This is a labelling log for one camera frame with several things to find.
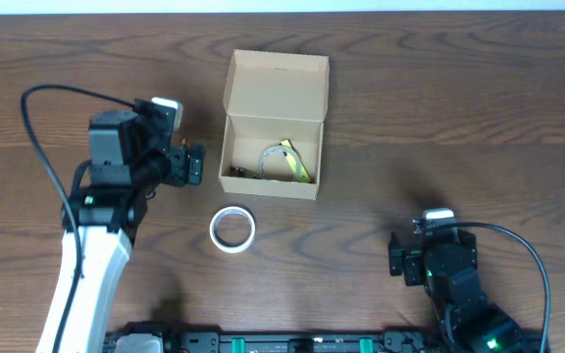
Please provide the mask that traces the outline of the black pen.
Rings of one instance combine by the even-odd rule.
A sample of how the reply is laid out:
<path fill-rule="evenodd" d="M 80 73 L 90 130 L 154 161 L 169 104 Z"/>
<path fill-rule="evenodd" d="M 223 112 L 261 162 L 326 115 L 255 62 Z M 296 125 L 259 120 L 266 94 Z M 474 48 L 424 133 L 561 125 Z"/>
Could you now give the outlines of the black pen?
<path fill-rule="evenodd" d="M 249 171 L 245 168 L 241 167 L 231 167 L 230 168 L 230 176 L 231 177 L 241 177 L 241 178 L 249 178 L 249 179 L 262 179 L 260 175 Z"/>

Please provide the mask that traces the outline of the white tape roll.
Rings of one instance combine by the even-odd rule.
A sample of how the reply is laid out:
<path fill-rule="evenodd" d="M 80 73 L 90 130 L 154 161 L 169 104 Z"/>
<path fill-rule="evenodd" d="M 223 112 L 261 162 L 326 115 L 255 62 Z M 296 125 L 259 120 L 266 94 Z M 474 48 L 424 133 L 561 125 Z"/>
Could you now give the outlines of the white tape roll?
<path fill-rule="evenodd" d="M 209 236 L 213 244 L 226 254 L 239 254 L 251 247 L 257 234 L 253 213 L 232 205 L 220 209 L 211 219 Z"/>

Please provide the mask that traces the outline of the brown cardboard box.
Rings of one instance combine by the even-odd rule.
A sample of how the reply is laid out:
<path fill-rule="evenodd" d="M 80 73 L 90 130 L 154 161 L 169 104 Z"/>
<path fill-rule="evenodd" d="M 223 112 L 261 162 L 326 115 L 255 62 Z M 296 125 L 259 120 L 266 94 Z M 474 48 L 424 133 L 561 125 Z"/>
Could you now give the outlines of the brown cardboard box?
<path fill-rule="evenodd" d="M 321 181 L 330 63 L 327 56 L 234 50 L 224 92 L 226 124 L 218 171 L 226 193 L 314 200 Z M 293 180 L 289 139 L 311 182 Z M 231 167 L 262 179 L 230 176 Z"/>

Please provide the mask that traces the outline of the yellow highlighter marker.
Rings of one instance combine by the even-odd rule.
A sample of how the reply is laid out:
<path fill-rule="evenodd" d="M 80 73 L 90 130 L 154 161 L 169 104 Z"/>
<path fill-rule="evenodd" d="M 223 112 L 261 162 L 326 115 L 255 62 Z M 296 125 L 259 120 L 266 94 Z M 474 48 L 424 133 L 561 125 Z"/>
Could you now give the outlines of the yellow highlighter marker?
<path fill-rule="evenodd" d="M 298 182 L 311 182 L 311 177 L 309 176 L 304 164 L 302 163 L 296 150 L 293 148 L 289 139 L 281 141 L 281 146 L 284 146 L 283 155 L 287 161 L 293 173 L 293 180 Z"/>

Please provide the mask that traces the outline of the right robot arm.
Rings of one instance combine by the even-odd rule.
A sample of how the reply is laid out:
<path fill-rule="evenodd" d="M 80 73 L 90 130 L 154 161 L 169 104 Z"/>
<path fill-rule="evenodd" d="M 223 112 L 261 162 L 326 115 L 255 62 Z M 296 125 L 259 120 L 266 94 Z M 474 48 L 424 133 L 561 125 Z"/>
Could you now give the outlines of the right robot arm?
<path fill-rule="evenodd" d="M 476 236 L 450 228 L 427 233 L 417 244 L 388 243 L 389 273 L 423 286 L 438 332 L 425 339 L 432 352 L 531 352 L 518 324 L 488 302 L 478 272 Z"/>

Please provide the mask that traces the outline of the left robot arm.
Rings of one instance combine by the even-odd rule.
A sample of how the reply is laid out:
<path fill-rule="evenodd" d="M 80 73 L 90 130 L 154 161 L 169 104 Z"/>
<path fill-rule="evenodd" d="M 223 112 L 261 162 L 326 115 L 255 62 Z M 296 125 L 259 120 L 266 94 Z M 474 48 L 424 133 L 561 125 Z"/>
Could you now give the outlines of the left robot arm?
<path fill-rule="evenodd" d="M 76 169 L 62 209 L 58 282 L 37 349 L 99 352 L 147 202 L 161 184 L 197 185 L 205 149 L 174 146 L 181 103 L 160 97 L 89 121 L 90 158 Z"/>

